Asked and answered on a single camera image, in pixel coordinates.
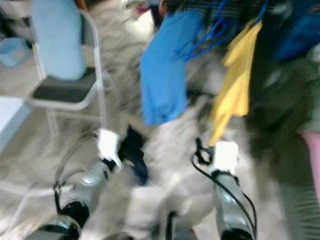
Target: hanging clothes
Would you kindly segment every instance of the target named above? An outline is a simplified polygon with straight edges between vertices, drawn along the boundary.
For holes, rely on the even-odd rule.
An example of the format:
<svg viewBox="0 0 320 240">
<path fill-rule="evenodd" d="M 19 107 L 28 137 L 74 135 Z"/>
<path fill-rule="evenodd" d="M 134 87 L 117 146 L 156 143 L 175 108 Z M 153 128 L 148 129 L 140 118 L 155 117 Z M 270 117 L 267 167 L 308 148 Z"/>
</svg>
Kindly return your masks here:
<svg viewBox="0 0 320 240">
<path fill-rule="evenodd" d="M 257 35 L 262 22 L 249 22 L 228 45 L 224 57 L 227 72 L 214 102 L 211 119 L 212 135 L 209 146 L 214 146 L 224 133 L 232 115 L 242 117 L 249 111 L 249 82 Z"/>
<path fill-rule="evenodd" d="M 167 14 L 143 53 L 141 101 L 146 125 L 169 122 L 186 109 L 186 55 L 201 29 L 197 10 Z"/>
</svg>

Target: yellow cloth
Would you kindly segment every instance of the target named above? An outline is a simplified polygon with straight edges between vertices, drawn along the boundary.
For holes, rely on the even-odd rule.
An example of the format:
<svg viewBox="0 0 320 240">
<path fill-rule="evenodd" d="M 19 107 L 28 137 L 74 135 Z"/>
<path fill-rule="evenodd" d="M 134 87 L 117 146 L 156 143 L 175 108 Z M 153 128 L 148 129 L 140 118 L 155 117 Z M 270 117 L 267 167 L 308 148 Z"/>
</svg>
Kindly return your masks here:
<svg viewBox="0 0 320 240">
<path fill-rule="evenodd" d="M 223 63 L 228 68 L 221 90 L 212 107 L 212 135 L 209 146 L 214 146 L 224 133 L 232 115 L 242 117 L 249 111 L 249 81 L 257 35 L 261 21 L 249 22 L 228 45 Z"/>
</svg>

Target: black chair seat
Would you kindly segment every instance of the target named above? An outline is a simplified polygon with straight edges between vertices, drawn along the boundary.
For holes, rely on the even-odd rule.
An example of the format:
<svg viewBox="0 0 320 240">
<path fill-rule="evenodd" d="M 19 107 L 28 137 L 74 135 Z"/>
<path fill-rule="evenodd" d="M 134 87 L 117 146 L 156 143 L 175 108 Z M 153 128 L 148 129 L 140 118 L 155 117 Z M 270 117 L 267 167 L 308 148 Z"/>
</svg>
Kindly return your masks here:
<svg viewBox="0 0 320 240">
<path fill-rule="evenodd" d="M 87 68 L 83 77 L 77 81 L 65 81 L 47 76 L 33 92 L 35 100 L 56 101 L 64 103 L 82 102 L 96 81 L 93 67 Z"/>
</svg>

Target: folding chair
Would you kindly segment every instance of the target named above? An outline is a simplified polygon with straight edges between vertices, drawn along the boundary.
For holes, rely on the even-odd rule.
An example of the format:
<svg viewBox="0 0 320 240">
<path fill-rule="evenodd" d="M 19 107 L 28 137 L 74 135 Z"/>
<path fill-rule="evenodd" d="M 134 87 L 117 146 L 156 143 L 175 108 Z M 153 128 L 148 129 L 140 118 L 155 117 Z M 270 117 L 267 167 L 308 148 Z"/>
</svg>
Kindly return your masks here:
<svg viewBox="0 0 320 240">
<path fill-rule="evenodd" d="M 36 42 L 33 46 L 37 71 L 41 81 L 29 97 L 29 101 L 35 107 L 46 108 L 52 137 L 59 133 L 58 116 L 86 121 L 98 121 L 102 128 L 107 127 L 104 80 L 110 84 L 118 100 L 121 100 L 120 93 L 113 84 L 108 72 L 102 70 L 96 26 L 87 13 L 81 10 L 79 10 L 79 13 L 82 21 L 82 45 L 93 48 L 94 55 L 94 67 L 88 67 L 81 79 L 64 81 L 47 75 L 39 55 L 39 45 Z M 92 103 L 96 94 L 98 96 L 99 116 L 74 113 Z"/>
</svg>

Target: blue towel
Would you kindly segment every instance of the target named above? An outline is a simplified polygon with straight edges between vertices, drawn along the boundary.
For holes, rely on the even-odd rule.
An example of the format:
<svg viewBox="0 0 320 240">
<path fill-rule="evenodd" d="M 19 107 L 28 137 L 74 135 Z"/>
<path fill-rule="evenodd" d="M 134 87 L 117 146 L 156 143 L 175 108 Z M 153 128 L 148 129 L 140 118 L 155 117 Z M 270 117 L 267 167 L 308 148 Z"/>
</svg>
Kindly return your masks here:
<svg viewBox="0 0 320 240">
<path fill-rule="evenodd" d="M 75 81 L 86 71 L 81 16 L 73 0 L 32 0 L 31 19 L 47 75 Z"/>
<path fill-rule="evenodd" d="M 196 10 L 168 14 L 140 60 L 146 125 L 176 119 L 187 107 L 186 56 L 202 29 Z"/>
</svg>

